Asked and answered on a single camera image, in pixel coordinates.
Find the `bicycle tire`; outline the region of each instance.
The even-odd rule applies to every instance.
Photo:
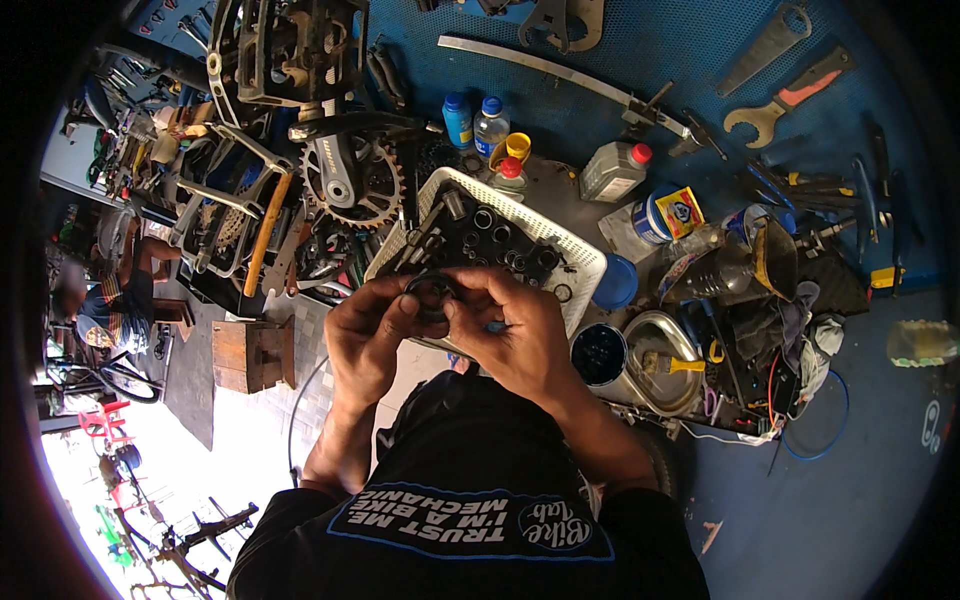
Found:
[[[160,400],[159,390],[156,387],[154,387],[155,383],[153,381],[150,381],[149,379],[144,379],[143,377],[133,372],[120,370],[116,367],[102,367],[101,369],[94,371],[94,373],[96,374],[97,378],[104,383],[105,386],[107,386],[112,392],[117,394],[117,397],[121,397],[125,400],[130,400],[133,402],[140,402],[141,404],[155,404],[158,400]],[[130,392],[129,390],[124,389],[122,386],[113,382],[112,377],[115,374],[121,377],[127,377],[128,379],[133,379],[135,381],[139,381],[140,383],[146,384],[146,386],[150,388],[151,395],[139,396],[137,394]]]

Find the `white plastic basket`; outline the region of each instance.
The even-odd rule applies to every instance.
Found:
[[[437,189],[447,180],[455,180],[463,185],[479,202],[492,206],[500,216],[523,229],[523,232],[534,241],[544,239],[563,252],[566,267],[572,267],[570,270],[575,273],[568,273],[562,263],[554,269],[541,287],[544,290],[552,290],[562,283],[570,286],[573,297],[568,302],[561,304],[561,310],[564,313],[566,337],[569,338],[573,335],[580,320],[584,317],[584,312],[587,311],[590,297],[593,296],[597,284],[600,283],[600,277],[607,270],[607,257],[581,238],[539,214],[536,210],[511,200],[488,185],[450,167],[441,167],[434,171],[430,179],[420,188],[417,195],[417,207],[420,210],[421,219],[425,218],[430,212],[433,200],[437,195]],[[395,224],[380,248],[380,252],[373,258],[370,268],[364,274],[364,279],[373,278],[385,263],[393,258],[397,252],[403,250],[404,246],[406,246],[405,231],[400,224]],[[430,340],[425,344],[432,348],[442,348],[463,354],[446,339]]]

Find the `orange handled tool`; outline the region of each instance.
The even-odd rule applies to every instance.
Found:
[[[747,148],[762,148],[773,141],[774,125],[777,119],[830,85],[844,71],[855,68],[856,62],[850,53],[841,46],[837,46],[825,58],[806,69],[797,81],[777,92],[767,106],[732,110],[724,119],[723,128],[729,133],[737,123],[753,125],[756,128],[757,137],[756,140],[747,144]]]
[[[260,279],[260,267],[263,265],[263,255],[267,253],[270,234],[274,231],[276,217],[280,215],[283,198],[287,195],[290,181],[293,178],[293,173],[284,173],[280,176],[280,181],[276,183],[276,189],[274,189],[274,195],[270,198],[270,204],[267,205],[267,213],[263,215],[263,222],[260,223],[260,231],[257,232],[256,243],[253,245],[253,255],[250,257],[250,269],[247,271],[247,279],[243,284],[243,295],[247,298],[253,298],[256,293],[256,284]]]

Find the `bicycle wheel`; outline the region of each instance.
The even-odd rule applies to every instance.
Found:
[[[159,400],[159,385],[138,373],[118,365],[101,367],[97,376],[119,397],[125,400],[153,404]]]

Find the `bike lab logo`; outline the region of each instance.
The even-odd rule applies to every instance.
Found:
[[[592,523],[577,516],[562,500],[525,507],[520,512],[519,525],[527,541],[550,550],[578,548],[593,534]]]

